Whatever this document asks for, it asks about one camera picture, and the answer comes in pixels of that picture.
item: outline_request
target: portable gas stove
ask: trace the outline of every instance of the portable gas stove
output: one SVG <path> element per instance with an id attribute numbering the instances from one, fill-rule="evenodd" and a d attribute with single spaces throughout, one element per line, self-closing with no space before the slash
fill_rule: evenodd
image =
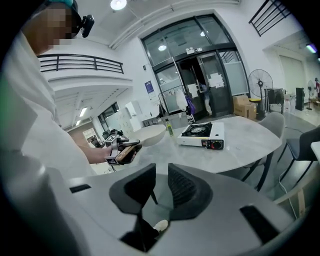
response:
<path id="1" fill-rule="evenodd" d="M 191 124 L 176 141 L 180 145 L 222 150 L 225 145 L 225 124 L 223 122 Z"/>

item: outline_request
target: black railing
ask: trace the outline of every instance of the black railing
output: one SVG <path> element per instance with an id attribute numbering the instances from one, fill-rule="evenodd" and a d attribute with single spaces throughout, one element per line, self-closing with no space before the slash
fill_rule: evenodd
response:
<path id="1" fill-rule="evenodd" d="M 291 12 L 278 0 L 266 0 L 250 19 L 258 35 L 261 37 L 277 23 L 289 16 Z"/>
<path id="2" fill-rule="evenodd" d="M 59 70 L 99 70 L 124 73 L 122 63 L 111 59 L 81 54 L 43 54 L 39 55 L 41 72 Z"/>

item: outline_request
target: poster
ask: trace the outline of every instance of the poster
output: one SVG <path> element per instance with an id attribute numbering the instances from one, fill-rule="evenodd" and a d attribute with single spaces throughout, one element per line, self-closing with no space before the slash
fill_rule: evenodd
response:
<path id="1" fill-rule="evenodd" d="M 144 83 L 144 85 L 145 85 L 146 91 L 149 95 L 149 98 L 151 99 L 151 98 L 155 97 L 156 93 L 155 93 L 154 87 L 152 86 L 151 81 Z"/>

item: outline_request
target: glass door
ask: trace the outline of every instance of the glass door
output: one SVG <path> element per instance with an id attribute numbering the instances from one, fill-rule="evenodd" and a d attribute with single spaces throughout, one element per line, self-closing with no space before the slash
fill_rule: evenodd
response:
<path id="1" fill-rule="evenodd" d="M 231 114 L 230 87 L 217 54 L 200 55 L 197 60 L 205 79 L 213 115 L 221 117 Z"/>

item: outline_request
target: chair backrest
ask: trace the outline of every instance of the chair backrest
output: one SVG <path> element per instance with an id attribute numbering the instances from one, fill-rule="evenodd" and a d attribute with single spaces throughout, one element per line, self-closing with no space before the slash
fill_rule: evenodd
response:
<path id="1" fill-rule="evenodd" d="M 311 148 L 313 142 L 320 142 L 320 126 L 301 134 L 299 138 L 299 159 L 317 161 L 317 157 Z"/>
<path id="2" fill-rule="evenodd" d="M 285 117 L 282 114 L 271 112 L 259 124 L 282 140 L 286 124 Z"/>

